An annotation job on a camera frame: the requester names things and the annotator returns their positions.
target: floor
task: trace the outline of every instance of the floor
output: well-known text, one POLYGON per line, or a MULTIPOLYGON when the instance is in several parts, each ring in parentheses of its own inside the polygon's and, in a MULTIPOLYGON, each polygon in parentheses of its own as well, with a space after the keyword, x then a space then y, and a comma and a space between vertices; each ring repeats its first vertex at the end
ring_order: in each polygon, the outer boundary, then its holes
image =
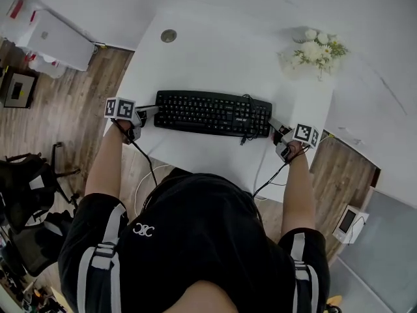
MULTIPOLYGON (((13 63, 24 68, 23 58, 19 49, 7 41, 1 43, 0 39, 2 64, 13 63)), ((99 50, 87 72, 67 70, 58 80, 40 75, 30 110, 0 108, 0 156, 42 152, 49 157, 52 144, 63 142, 64 147, 58 149, 57 171, 79 167, 81 173, 60 179, 62 186, 68 195, 72 192, 83 195, 89 168, 102 139, 104 101, 115 96, 131 58, 130 52, 99 50)), ((164 164, 153 160, 154 168, 161 165, 164 164)), ((172 168, 158 168, 157 180, 172 168)), ((339 248, 332 231, 341 213, 348 203, 360 205, 363 202, 375 169, 372 163, 335 138, 327 138, 320 144, 311 174, 317 199, 317 228, 327 239, 329 259, 339 248)), ((140 211, 145 197, 153 189, 152 178, 148 176, 137 192, 135 205, 137 185, 148 172, 142 155, 124 147, 121 200, 128 209, 129 219, 134 218, 135 208, 140 211)), ((282 204, 272 200, 257 200, 256 204, 267 235, 278 242, 282 204)), ((71 209, 71 206, 57 194, 53 211, 63 209, 71 209)), ((38 277, 37 284, 48 284, 59 290, 57 264, 47 268, 38 277)))

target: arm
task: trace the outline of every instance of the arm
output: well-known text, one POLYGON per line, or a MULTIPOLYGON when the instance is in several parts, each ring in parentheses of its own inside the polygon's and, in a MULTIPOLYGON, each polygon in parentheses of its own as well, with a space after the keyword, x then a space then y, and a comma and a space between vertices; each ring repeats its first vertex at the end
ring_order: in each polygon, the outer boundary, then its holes
MULTIPOLYGON (((128 121, 119 121, 119 124, 127 129, 128 121)), ((122 132, 111 125, 96 155, 91 167, 85 195, 95 192, 107 194, 119 198, 122 168, 122 132)))
POLYGON ((290 145, 294 145, 291 149, 295 151, 289 155, 293 160, 284 192, 281 236, 295 228, 315 229, 315 202, 307 158, 305 154, 295 157, 303 152, 301 143, 291 142, 290 145))

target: chair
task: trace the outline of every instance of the chair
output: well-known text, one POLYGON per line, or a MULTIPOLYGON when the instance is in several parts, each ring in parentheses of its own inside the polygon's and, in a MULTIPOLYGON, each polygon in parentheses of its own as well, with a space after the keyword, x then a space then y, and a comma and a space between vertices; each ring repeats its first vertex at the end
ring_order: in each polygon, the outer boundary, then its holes
POLYGON ((20 233, 32 216, 36 218, 48 212, 57 191, 68 203, 77 207, 78 194, 68 199, 57 178, 77 174, 80 169, 55 172, 55 149, 61 146, 62 143, 53 145, 51 165, 41 158, 40 153, 6 157, 6 161, 0 161, 0 198, 3 200, 2 203, 0 201, 0 213, 14 233, 20 233))
POLYGON ((37 277, 58 260, 71 222, 68 211, 49 213, 45 221, 27 226, 19 234, 9 230, 10 241, 0 250, 0 255, 17 276, 27 272, 37 277))

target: keyboard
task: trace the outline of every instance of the keyboard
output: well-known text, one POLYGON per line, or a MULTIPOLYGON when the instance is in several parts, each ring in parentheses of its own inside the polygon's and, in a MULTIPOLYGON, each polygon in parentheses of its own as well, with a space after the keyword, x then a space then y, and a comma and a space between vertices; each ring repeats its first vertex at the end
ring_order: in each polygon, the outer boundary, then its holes
POLYGON ((205 91, 159 91, 154 125, 171 130, 247 138, 268 137, 271 103, 205 91))

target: sleeve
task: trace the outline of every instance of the sleeve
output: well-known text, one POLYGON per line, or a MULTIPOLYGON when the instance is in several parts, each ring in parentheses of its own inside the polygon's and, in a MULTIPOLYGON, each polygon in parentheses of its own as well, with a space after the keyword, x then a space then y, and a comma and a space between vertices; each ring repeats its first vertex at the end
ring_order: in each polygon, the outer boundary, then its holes
POLYGON ((330 272, 326 258, 326 239, 311 228, 296 228, 286 233, 278 245, 294 261, 303 261, 308 266, 308 273, 316 273, 319 281, 319 298, 317 311, 323 312, 330 290, 330 272))
MULTIPOLYGON (((113 209, 121 201, 105 194, 89 194, 78 207, 61 253, 58 257, 61 291, 74 312, 77 312, 78 267, 85 250, 102 242, 113 209)), ((128 223, 122 217, 120 231, 128 223)))

